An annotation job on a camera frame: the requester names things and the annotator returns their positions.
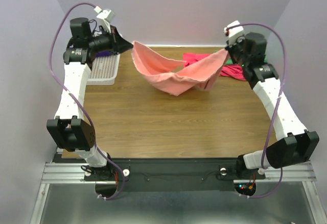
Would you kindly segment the pink towel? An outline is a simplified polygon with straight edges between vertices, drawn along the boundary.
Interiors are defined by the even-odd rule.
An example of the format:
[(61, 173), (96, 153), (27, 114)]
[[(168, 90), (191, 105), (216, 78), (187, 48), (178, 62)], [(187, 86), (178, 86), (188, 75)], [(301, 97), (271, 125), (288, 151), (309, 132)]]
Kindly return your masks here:
[(132, 60), (136, 70), (155, 88), (179, 96), (193, 87), (210, 90), (229, 58), (226, 50), (186, 65), (185, 61), (168, 59), (146, 45), (133, 42)]

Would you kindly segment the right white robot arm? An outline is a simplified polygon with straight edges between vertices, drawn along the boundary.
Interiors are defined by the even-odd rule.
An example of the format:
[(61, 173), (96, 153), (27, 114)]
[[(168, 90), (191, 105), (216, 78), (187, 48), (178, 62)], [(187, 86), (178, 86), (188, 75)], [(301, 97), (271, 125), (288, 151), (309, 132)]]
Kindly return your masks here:
[(238, 156), (237, 176), (247, 178), (257, 169), (279, 169), (309, 161), (319, 136), (299, 120), (282, 91), (277, 71), (265, 61), (266, 38), (259, 33), (231, 30), (226, 35), (226, 50), (232, 62), (241, 66), (245, 80), (262, 102), (271, 120), (268, 132), (275, 132), (277, 139), (261, 151)]

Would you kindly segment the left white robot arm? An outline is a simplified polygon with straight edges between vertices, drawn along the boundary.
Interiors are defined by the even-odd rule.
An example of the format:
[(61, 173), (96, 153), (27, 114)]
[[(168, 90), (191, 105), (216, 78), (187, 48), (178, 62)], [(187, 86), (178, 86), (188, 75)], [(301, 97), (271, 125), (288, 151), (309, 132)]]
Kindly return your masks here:
[(86, 161), (82, 169), (87, 175), (97, 174), (102, 180), (109, 180), (116, 173), (110, 155), (97, 146), (95, 126), (83, 106), (85, 90), (98, 53), (108, 51), (116, 56), (132, 49), (133, 44), (122, 38), (109, 20), (102, 21), (99, 34), (91, 30), (90, 20), (85, 17), (72, 19), (70, 29), (72, 37), (63, 53), (61, 100), (46, 128), (60, 149), (74, 152)]

